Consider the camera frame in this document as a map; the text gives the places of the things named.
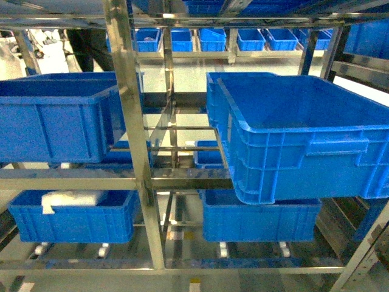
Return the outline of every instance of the blue plastic crate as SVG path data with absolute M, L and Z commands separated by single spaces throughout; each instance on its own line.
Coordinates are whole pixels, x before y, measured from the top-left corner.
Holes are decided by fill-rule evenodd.
M 157 52 L 159 48 L 160 29 L 139 29 L 136 41 L 139 52 Z
M 358 226 L 353 240 L 358 242 L 365 238 L 367 232 L 377 220 L 379 214 L 382 212 L 387 202 L 388 199 L 367 200 L 367 203 L 370 205 L 370 207 L 365 215 L 365 218 Z
M 291 3 L 271 3 L 271 4 L 254 4 L 247 6 L 240 15 L 271 15 L 287 14 L 296 4 Z
M 199 30 L 201 51 L 223 52 L 227 35 L 224 29 L 200 29 Z
M 140 93 L 140 104 L 143 107 L 144 101 L 144 90 L 143 90 L 143 76 L 144 72 L 140 74 L 140 80 L 138 80 L 138 87 Z M 116 84 L 116 75 L 115 72 L 81 72 L 81 73 L 50 73 L 50 74 L 36 74 L 30 75 L 27 77 L 16 79 L 18 80 L 32 80 L 32 79 L 41 79 L 41 80 L 72 80 L 82 82 L 83 80 L 112 80 L 113 84 Z
M 242 202 L 389 197 L 386 106 L 312 76 L 224 77 L 215 90 Z
M 263 50 L 265 42 L 259 29 L 238 30 L 238 46 L 240 50 Z
M 389 19 L 351 27 L 345 52 L 389 59 Z
M 215 147 L 217 141 L 196 141 L 198 147 Z M 197 169 L 223 169 L 223 161 L 219 151 L 195 151 L 193 153 L 194 165 Z
M 171 31 L 173 52 L 192 52 L 192 32 L 189 29 L 174 29 Z
M 126 243 L 133 236 L 139 211 L 136 191 L 110 190 L 97 206 L 53 206 L 42 214 L 48 190 L 25 190 L 9 203 L 23 242 Z
M 218 123 L 217 110 L 219 107 L 220 98 L 215 97 L 217 94 L 215 86 L 218 78 L 228 77 L 264 77 L 264 76 L 275 76 L 273 73 L 267 72 L 209 72 L 207 73 L 207 114 L 208 121 L 211 127 L 216 127 Z
M 295 50 L 298 39 L 289 29 L 264 29 L 271 50 Z
M 250 206 L 233 190 L 202 190 L 202 234 L 209 242 L 302 242 L 313 240 L 320 200 Z
M 307 29 L 295 29 L 294 35 L 298 38 L 298 41 L 303 47 L 308 44 L 308 30 Z M 318 39 L 316 42 L 315 50 L 327 50 L 329 42 L 331 41 L 331 34 L 326 30 L 321 30 L 318 33 Z
M 0 82 L 1 162 L 100 162 L 125 133 L 116 80 Z
M 186 11 L 188 14 L 209 14 L 214 15 L 218 14 L 222 4 L 217 4 L 214 2 L 185 2 Z

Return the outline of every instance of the tiled floor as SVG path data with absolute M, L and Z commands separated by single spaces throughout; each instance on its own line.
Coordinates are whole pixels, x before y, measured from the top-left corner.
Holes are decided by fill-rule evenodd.
M 23 64 L 19 60 L 14 59 L 7 50 L 1 50 L 0 68 L 5 70 L 0 71 L 0 80 L 8 78 L 22 77 Z M 279 75 L 296 75 L 300 60 L 297 58 L 290 59 L 262 59 L 262 60 L 245 60 L 238 61 L 236 64 L 228 65 L 220 60 L 178 60 L 174 62 L 174 78 L 175 90 L 180 91 L 205 91 L 205 73 L 211 71 L 226 71 L 226 72 L 250 72 L 263 71 L 273 72 Z M 41 65 L 45 68 L 45 72 L 50 71 L 50 62 L 40 60 Z M 72 57 L 67 61 L 71 72 L 79 72 L 79 68 L 75 66 L 75 60 Z M 321 59 L 315 59 L 312 68 L 312 75 L 320 75 Z M 53 72 L 58 72 L 58 67 L 53 68 Z M 144 88 L 146 92 L 162 92 L 165 90 L 165 72 L 161 61 L 144 61 L 141 64 L 141 70 L 145 73 Z M 389 95 L 379 91 L 367 88 L 366 86 L 357 85 L 342 78 L 336 78 L 336 84 L 343 86 L 349 90 L 357 92 L 363 96 L 382 102 L 389 105 Z M 154 125 L 158 121 L 158 115 L 150 115 L 148 117 L 149 125 Z M 180 114 L 177 117 L 178 125 L 206 125 L 206 115 L 184 115 Z M 213 134 L 208 132 L 198 131 L 179 131 L 179 145 L 185 145 L 190 141 L 199 139 L 213 139 Z M 168 133 L 164 140 L 164 145 L 169 144 Z M 28 164 L 28 167 L 45 167 L 44 164 Z M 11 197 L 15 195 L 15 191 L 1 191 L 0 208 L 4 209 L 5 205 Z M 12 258 L 22 259 L 28 254 L 28 246 L 24 244 L 23 249 L 16 238 L 10 246 L 5 249 L 0 255 L 1 259 Z M 4 283 L 9 283 L 4 277 L 0 276 L 0 280 Z M 26 280 L 35 282 L 33 292 L 38 291 L 189 291 L 190 277 L 189 276 L 102 276 L 98 277 L 76 277 L 76 276 L 60 276 L 60 277 L 29 277 Z M 257 276 L 206 276 L 201 277 L 202 291 L 321 291 L 322 280 L 317 276 L 299 276 L 299 275 L 257 275 Z M 387 272 L 381 265 L 377 265 L 369 273 L 369 276 L 353 290 L 347 291 L 370 291 L 370 292 L 386 292 L 389 287 L 389 278 Z

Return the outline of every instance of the person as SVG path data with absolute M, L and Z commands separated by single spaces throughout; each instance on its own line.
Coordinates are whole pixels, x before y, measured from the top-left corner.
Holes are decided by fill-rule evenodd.
M 106 44 L 106 32 L 103 29 L 68 29 L 67 38 L 73 53 L 83 72 L 93 72 L 93 59 L 103 71 L 114 71 L 112 56 Z

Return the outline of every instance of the white cloth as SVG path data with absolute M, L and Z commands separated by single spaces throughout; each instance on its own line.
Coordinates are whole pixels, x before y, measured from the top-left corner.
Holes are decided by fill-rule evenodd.
M 107 196 L 103 190 L 56 190 L 42 196 L 43 214 L 55 214 L 52 206 L 96 206 Z

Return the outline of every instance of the stainless steel rack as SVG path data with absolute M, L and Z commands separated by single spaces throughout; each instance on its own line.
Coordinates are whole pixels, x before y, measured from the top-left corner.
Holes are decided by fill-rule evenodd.
M 178 55 L 172 53 L 170 34 L 172 27 L 228 27 L 230 47 L 235 50 L 236 29 L 239 27 L 306 27 L 311 30 L 309 43 L 301 52 L 299 74 L 307 75 L 314 56 L 317 29 L 335 27 L 330 48 L 325 54 L 322 78 L 333 81 L 339 75 L 388 91 L 389 61 L 343 53 L 349 25 L 389 17 L 387 13 L 347 12 L 379 7 L 386 1 L 343 1 L 342 5 L 334 6 L 331 5 L 334 1 L 324 0 L 303 7 L 296 15 L 245 18 L 237 15 L 250 4 L 250 0 L 226 0 L 218 16 L 176 13 L 175 2 L 150 1 L 150 5 L 159 8 L 153 10 L 155 14 L 152 15 L 129 14 L 125 0 L 103 0 L 103 15 L 50 14 L 42 9 L 29 15 L 0 15 L 0 27 L 17 31 L 16 39 L 30 73 L 39 72 L 39 67 L 29 51 L 23 29 L 106 26 L 125 123 L 127 129 L 131 129 L 128 131 L 131 149 L 114 151 L 131 151 L 134 163 L 133 170 L 86 170 L 79 165 L 73 165 L 72 169 L 31 170 L 22 169 L 21 164 L 15 163 L 14 170 L 0 170 L 0 189 L 137 189 L 143 213 L 142 222 L 136 224 L 134 239 L 127 245 L 114 245 L 106 259 L 95 258 L 96 245 L 83 248 L 70 244 L 54 245 L 43 256 L 0 261 L 0 273 L 18 276 L 16 281 L 21 281 L 21 276 L 42 274 L 322 274 L 322 291 L 334 292 L 357 282 L 379 259 L 387 263 L 387 245 L 384 243 L 389 234 L 389 204 L 357 245 L 351 234 L 360 218 L 351 218 L 344 208 L 355 206 L 355 210 L 363 211 L 363 202 L 356 204 L 354 198 L 325 200 L 318 217 L 315 240 L 288 243 L 290 258 L 283 257 L 279 246 L 273 243 L 207 243 L 202 239 L 202 206 L 193 190 L 230 189 L 232 182 L 227 169 L 194 169 L 191 156 L 179 155 L 179 151 L 200 148 L 178 147 L 178 131 L 212 129 L 178 127 L 176 124 L 178 110 L 189 111 L 205 106 L 205 94 L 174 91 L 173 58 Z M 335 7 L 338 13 L 318 7 Z M 130 35 L 130 30 L 135 27 L 164 28 L 163 51 L 158 53 L 158 58 L 164 59 L 166 92 L 145 94 L 146 106 L 163 108 L 156 127 L 147 127 L 140 105 L 136 72 L 139 71 L 138 60 L 142 57 L 133 51 Z M 230 53 L 231 50 L 222 55 L 231 59 Z M 159 143 L 167 131 L 171 147 L 163 148 Z M 146 146 L 146 141 L 151 142 L 151 148 Z M 153 168 L 149 164 L 148 150 L 153 153 Z M 162 150 L 170 151 L 171 156 L 158 156 Z M 0 251 L 16 234 L 15 223 L 6 211 L 1 215 Z

